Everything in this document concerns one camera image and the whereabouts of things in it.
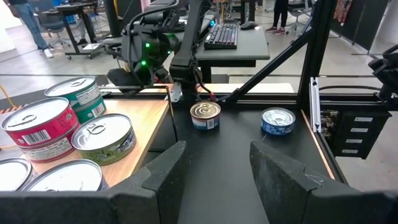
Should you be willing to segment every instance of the gray floor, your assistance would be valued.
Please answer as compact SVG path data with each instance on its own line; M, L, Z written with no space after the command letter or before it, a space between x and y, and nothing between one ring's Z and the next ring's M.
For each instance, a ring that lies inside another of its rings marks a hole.
M272 13L257 11L256 22L268 28L272 23ZM294 22L294 17L289 17L288 22ZM15 27L7 30L16 40L16 50L0 54L0 84L6 89L10 96L17 96L47 88L54 83L69 79L65 75L105 75L110 68L118 65L111 56L101 54L90 60L86 57L76 56L67 60L63 54L62 46L56 46L55 57L47 59L35 50L29 31L24 27ZM289 42L295 37L289 35L266 34L269 42L271 59L281 53ZM277 68L272 74L275 77L267 77L264 83L290 83L295 91L298 90L299 75L302 71L305 56L305 47L289 58L284 64ZM358 49L343 39L331 38L328 41L321 75L321 86L325 85L370 85L380 87L381 83L376 78L333 78L335 75L371 75L372 70L367 64L372 58L367 56L351 55L360 53ZM229 74L231 83L243 83L249 79L248 76L258 72L268 61L257 62L256 68L213 68L213 74ZM358 92L359 90L333 90L333 92ZM398 153L396 152L397 141L394 139L398 123L397 117L393 116L382 131L377 143L371 151L367 160L355 158L337 158L339 165L345 173L351 186L363 190L398 189ZM0 131L0 145L10 144L4 133ZM17 149L5 149L0 152L0 159L18 155Z

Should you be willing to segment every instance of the black tabletop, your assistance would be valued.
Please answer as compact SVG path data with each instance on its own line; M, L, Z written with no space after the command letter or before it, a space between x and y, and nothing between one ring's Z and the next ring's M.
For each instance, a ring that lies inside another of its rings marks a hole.
M223 110L219 128L200 131L192 126L188 109L174 110L178 137L187 141L189 156L178 223L268 223L251 173L251 141L263 141L328 175L299 111L295 113L295 129L290 135L268 134L265 138L260 127L261 111ZM161 127L153 146L173 141L170 130Z

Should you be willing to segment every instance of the black keyboard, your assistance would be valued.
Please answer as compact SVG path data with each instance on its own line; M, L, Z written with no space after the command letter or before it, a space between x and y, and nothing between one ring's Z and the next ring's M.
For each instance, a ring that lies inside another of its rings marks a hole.
M238 43L236 24L215 25L205 40L205 49L236 49Z

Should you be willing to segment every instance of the canned food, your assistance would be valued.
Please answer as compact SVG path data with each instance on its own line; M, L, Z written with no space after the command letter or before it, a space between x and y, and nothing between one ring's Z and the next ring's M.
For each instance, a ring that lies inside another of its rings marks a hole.
M104 114L105 110L106 107L104 100L102 99L102 96L99 96L97 97L97 99L93 100L92 102L87 103L81 108L76 109L75 113L77 115L77 118L79 119L79 122L83 124L84 122L92 118L96 118L99 115Z
M261 128L273 135L286 135L294 128L295 115L284 108L269 108L261 114Z
M70 144L73 133L80 127L76 122L75 127L53 141L39 144L34 147L19 147L26 158L35 163L51 162L62 158L75 150Z
M57 165L26 185L23 191L98 191L108 188L99 165L77 159Z
M106 114L84 123L72 136L72 146L84 159L106 165L132 151L136 135L130 119L122 114Z
M201 130L209 130L220 124L221 107L214 102L200 102L191 107L193 126Z
M92 102L101 95L95 77L78 77L58 83L44 91L48 97L62 96L70 101L72 108Z
M31 103L1 123L1 128L18 146L32 147L58 139L75 127L77 116L65 98L55 97Z
M15 191L24 188L37 176L32 164L21 158L0 161L0 191Z

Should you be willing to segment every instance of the teal can label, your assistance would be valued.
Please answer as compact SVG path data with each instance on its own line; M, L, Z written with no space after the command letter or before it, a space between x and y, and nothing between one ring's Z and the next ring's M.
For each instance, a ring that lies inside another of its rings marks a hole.
M95 82L95 77L78 77L51 86L44 94L49 97L61 96L68 99L73 110L76 111L92 103L101 95L101 92Z
M83 124L86 121L89 121L93 118L98 117L99 115L104 114L106 111L106 106L104 103L104 99L102 96L99 96L95 101L85 105L78 110L75 110L77 118L79 119L80 124Z

